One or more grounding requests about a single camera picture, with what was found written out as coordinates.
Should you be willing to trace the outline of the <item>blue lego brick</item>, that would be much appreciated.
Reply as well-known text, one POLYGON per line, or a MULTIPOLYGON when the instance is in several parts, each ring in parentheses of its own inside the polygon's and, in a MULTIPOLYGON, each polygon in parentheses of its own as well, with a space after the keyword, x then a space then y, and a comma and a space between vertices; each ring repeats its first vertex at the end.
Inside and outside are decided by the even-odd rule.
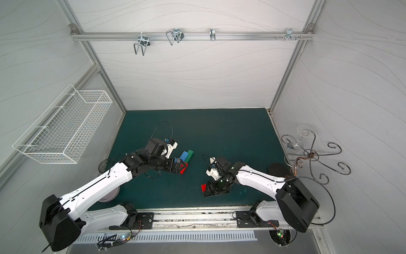
POLYGON ((186 151, 184 151, 184 152, 182 153, 182 155, 180 156, 180 159, 181 159, 182 161, 186 162, 186 159, 187 159, 188 155, 189 155, 189 153, 186 152, 186 151))

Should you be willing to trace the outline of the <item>red lego brick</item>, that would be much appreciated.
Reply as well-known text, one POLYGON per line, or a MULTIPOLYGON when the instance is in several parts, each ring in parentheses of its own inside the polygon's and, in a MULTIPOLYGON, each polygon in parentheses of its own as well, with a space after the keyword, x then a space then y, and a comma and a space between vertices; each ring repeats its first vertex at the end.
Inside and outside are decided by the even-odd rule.
POLYGON ((187 169, 187 167, 188 167, 188 163, 182 163, 181 165, 180 165, 180 174, 184 174, 184 172, 186 171, 186 169, 187 169))
POLYGON ((207 189, 207 185, 206 184, 201 185, 201 189, 202 189, 202 192, 204 193, 207 189))

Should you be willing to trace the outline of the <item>long green lego brick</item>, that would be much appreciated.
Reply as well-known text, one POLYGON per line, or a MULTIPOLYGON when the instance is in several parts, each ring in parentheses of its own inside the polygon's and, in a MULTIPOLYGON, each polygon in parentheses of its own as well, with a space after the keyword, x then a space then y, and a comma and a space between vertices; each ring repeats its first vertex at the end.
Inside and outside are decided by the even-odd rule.
POLYGON ((188 150, 188 155, 187 155, 186 161, 185 161, 186 163, 189 163, 189 162, 190 162, 190 160, 191 160, 193 154, 194 154, 194 151, 189 149, 189 150, 188 150))

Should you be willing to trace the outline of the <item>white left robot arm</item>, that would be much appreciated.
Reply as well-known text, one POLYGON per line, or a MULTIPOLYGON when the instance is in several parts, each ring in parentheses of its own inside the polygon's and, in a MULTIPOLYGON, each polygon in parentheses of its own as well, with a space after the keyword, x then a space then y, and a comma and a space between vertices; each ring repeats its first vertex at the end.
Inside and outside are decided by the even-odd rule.
POLYGON ((120 204, 95 212, 88 209, 113 190, 149 170, 183 174, 187 166, 180 158, 133 152, 84 186, 62 197, 52 194, 42 202, 39 219, 39 227, 49 248, 54 252, 61 251, 86 233, 123 225, 136 214, 130 205, 120 204))

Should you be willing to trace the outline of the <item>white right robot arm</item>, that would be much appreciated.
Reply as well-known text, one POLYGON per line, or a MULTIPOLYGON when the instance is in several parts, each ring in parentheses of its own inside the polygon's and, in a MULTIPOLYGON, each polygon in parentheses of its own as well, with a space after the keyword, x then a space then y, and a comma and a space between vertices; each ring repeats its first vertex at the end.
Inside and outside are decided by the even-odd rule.
POLYGON ((202 185, 205 197, 227 194, 233 185, 253 188, 271 201, 257 201, 249 211, 238 215, 242 227, 275 227, 286 223, 305 233, 312 223, 319 203, 300 179, 295 176, 273 176, 236 162, 214 161, 206 171, 212 180, 202 185))

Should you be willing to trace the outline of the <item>lilac bowl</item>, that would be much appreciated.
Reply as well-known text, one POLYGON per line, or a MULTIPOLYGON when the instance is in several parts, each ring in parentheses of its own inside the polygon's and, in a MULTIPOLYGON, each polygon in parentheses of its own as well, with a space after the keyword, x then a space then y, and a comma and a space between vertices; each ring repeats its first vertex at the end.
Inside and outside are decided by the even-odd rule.
POLYGON ((99 202, 101 203, 108 203, 113 201, 119 194, 120 192, 120 187, 117 187, 115 189, 113 189, 111 192, 109 192, 108 194, 106 194, 104 197, 102 197, 99 202))

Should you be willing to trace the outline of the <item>green table mat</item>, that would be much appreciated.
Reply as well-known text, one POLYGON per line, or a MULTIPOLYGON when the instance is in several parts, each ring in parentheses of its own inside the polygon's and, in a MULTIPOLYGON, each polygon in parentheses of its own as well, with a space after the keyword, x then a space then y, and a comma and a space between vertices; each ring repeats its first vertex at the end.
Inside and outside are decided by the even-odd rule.
POLYGON ((214 109, 129 111, 109 159, 117 161, 126 153, 144 148, 152 137, 174 138, 178 143, 174 157, 189 149, 194 151, 184 174, 151 170, 122 185, 113 201, 98 202, 93 210, 122 202, 137 209, 253 205, 268 196, 241 185, 234 185, 227 194, 204 197, 201 185, 209 181, 208 158, 223 156, 262 172, 284 158, 280 137, 266 109, 214 109))

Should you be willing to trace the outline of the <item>dark oval stand base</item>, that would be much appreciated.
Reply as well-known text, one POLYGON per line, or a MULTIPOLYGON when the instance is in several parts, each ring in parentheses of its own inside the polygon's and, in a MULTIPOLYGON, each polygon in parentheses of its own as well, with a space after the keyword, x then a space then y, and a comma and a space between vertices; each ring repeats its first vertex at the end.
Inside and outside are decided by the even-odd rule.
POLYGON ((283 177, 288 178, 292 176, 292 172, 290 168, 288 168, 285 164, 281 163, 272 163, 268 166, 269 175, 275 177, 283 177))

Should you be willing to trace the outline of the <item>metal curled hook stand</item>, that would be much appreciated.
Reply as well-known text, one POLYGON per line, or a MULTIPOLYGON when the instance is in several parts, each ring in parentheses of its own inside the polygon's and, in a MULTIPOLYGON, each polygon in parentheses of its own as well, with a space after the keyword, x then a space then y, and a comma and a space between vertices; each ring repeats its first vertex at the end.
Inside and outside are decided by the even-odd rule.
POLYGON ((301 142, 301 139, 297 139, 293 135, 284 134, 281 136, 281 142, 284 145, 286 145, 286 148, 293 150, 296 148, 299 149, 298 152, 287 153, 284 156, 284 163, 290 168, 290 171, 293 175, 297 176, 298 169, 304 166, 304 162, 308 162, 311 177, 316 183, 320 185, 327 185, 329 184, 330 180, 325 173, 320 173, 318 177, 315 177, 312 168, 313 163, 320 164, 325 168, 333 172, 336 172, 340 175, 348 176, 352 173, 351 167, 345 162, 338 162, 337 163, 338 169, 335 169, 321 161, 323 157, 340 155, 343 152, 343 150, 339 144, 335 142, 328 142, 327 148, 331 149, 332 152, 328 153, 318 152, 315 150, 317 135, 311 127, 299 126, 298 133, 303 138, 311 139, 311 144, 309 148, 305 148, 301 142))

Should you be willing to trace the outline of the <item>white vent strip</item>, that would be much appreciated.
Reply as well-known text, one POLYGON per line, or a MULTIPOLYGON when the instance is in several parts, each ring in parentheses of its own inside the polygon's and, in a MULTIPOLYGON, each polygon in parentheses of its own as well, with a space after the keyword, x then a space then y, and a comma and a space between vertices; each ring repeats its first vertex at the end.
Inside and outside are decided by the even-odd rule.
MULTIPOLYGON (((123 233, 89 233, 79 237, 75 244, 96 244, 105 240, 112 243, 117 239, 123 239, 126 235, 123 233)), ((166 242, 241 242, 257 241, 253 230, 242 231, 170 231, 170 232, 152 232, 144 231, 138 233, 129 240, 129 243, 166 243, 166 242)))

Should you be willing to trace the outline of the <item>metal double hook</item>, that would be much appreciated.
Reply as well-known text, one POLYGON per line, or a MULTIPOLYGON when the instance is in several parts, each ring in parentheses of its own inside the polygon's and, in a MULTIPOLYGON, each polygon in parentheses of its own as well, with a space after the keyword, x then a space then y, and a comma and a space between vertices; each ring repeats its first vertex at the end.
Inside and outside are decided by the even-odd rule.
POLYGON ((138 41, 133 45, 134 48, 134 53, 137 54, 142 54, 143 56, 145 55, 148 46, 150 46, 150 38, 141 35, 138 37, 138 41))

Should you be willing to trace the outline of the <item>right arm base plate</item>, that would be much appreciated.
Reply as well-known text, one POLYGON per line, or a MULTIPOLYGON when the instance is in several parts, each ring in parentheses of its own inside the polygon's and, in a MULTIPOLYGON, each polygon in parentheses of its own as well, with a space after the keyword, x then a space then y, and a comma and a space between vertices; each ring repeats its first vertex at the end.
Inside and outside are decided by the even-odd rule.
POLYGON ((238 228, 274 228, 279 227, 279 221, 263 221, 254 212, 234 211, 232 214, 238 228))

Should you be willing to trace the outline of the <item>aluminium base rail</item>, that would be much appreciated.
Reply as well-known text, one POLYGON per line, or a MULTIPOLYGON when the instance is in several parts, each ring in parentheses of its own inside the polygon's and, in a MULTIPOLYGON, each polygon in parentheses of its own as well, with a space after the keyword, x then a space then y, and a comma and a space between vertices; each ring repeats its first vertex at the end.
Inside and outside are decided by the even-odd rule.
POLYGON ((234 211, 249 211, 247 206, 184 207, 140 209, 117 205, 101 210, 79 212, 65 207, 67 215, 80 222, 81 233, 92 233, 119 225, 130 214, 154 213, 152 229, 155 231, 175 230, 239 230, 232 214, 234 211))

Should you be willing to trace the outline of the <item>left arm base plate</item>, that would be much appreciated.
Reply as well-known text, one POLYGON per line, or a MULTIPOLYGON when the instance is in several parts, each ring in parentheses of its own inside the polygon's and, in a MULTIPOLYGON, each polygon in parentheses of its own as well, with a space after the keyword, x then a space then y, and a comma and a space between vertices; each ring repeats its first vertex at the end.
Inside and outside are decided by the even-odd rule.
POLYGON ((154 213, 137 213, 130 214, 123 223, 119 225, 112 225, 109 227, 110 230, 150 230, 152 229, 152 222, 154 219, 154 213))

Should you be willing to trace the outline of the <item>horizontal aluminium rail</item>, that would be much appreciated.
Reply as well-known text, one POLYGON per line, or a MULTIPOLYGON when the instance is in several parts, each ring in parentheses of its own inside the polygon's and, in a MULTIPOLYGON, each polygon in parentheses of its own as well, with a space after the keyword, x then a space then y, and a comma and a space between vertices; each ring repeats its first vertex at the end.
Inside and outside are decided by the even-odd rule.
MULTIPOLYGON (((283 36, 283 32, 216 32, 215 41, 272 41, 277 40, 275 36, 283 36)), ((209 31, 204 32, 183 32, 183 41, 210 41, 209 31)), ((168 41, 165 32, 84 32, 71 37, 75 41, 137 41, 138 37, 144 35, 150 38, 151 42, 168 41)), ((314 33, 294 32, 295 36, 302 36, 302 40, 313 40, 314 33)))

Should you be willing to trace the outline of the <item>metal bracket hook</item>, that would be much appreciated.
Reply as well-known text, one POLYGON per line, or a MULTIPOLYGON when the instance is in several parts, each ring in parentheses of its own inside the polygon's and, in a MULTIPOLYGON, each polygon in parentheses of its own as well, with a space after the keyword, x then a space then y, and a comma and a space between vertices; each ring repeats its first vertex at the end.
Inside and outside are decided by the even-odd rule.
POLYGON ((302 36, 295 36, 292 29, 288 29, 283 36, 275 36, 277 40, 285 40, 285 41, 298 41, 302 40, 302 36))

